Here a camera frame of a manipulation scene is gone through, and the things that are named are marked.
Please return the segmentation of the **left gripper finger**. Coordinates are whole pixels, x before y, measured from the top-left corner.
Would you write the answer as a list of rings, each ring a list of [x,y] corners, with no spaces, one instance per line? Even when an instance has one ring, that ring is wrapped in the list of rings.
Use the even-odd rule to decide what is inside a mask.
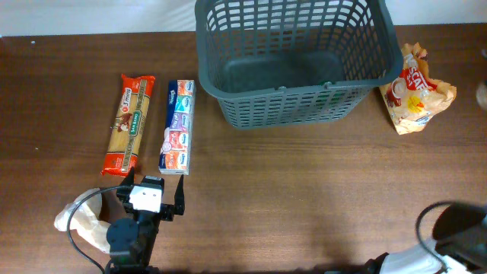
[[[132,186],[135,179],[135,168],[131,167],[126,177],[121,182],[121,186]]]
[[[174,195],[174,214],[175,215],[183,215],[185,212],[185,196],[183,190],[183,179],[184,176],[181,175],[180,179],[177,184],[176,192]]]

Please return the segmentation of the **green bottle with label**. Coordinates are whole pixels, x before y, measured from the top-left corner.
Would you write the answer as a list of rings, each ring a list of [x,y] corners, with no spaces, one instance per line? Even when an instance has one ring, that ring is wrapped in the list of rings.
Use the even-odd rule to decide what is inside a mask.
[[[320,92],[316,105],[319,110],[323,111],[326,116],[335,116],[337,110],[342,104],[344,98],[344,90],[333,88],[331,81],[322,81],[323,91]]]

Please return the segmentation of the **orange coffee sachet bag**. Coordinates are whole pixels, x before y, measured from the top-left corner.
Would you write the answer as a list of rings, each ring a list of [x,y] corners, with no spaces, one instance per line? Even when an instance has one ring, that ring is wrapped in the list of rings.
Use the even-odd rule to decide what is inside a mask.
[[[421,132],[457,96],[457,88],[429,75],[428,52],[419,43],[404,44],[403,69],[389,84],[379,87],[393,127],[400,135]]]

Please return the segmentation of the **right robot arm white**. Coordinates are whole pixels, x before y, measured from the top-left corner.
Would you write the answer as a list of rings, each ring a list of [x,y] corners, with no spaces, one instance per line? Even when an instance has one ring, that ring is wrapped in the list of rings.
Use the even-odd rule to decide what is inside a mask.
[[[421,235],[423,218],[439,207],[445,210],[431,236]],[[358,269],[369,274],[455,274],[486,272],[486,207],[461,201],[440,201],[423,209],[415,221],[418,243],[399,253],[384,253]]]

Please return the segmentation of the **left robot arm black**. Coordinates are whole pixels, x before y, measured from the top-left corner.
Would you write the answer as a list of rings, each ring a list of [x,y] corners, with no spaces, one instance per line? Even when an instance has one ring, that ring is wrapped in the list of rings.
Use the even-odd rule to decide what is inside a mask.
[[[112,223],[107,230],[110,260],[105,273],[158,273],[150,259],[160,223],[173,221],[185,212],[183,177],[180,177],[174,194],[174,203],[163,202],[164,180],[145,176],[135,183],[135,170],[131,169],[116,188],[116,197],[127,214]]]

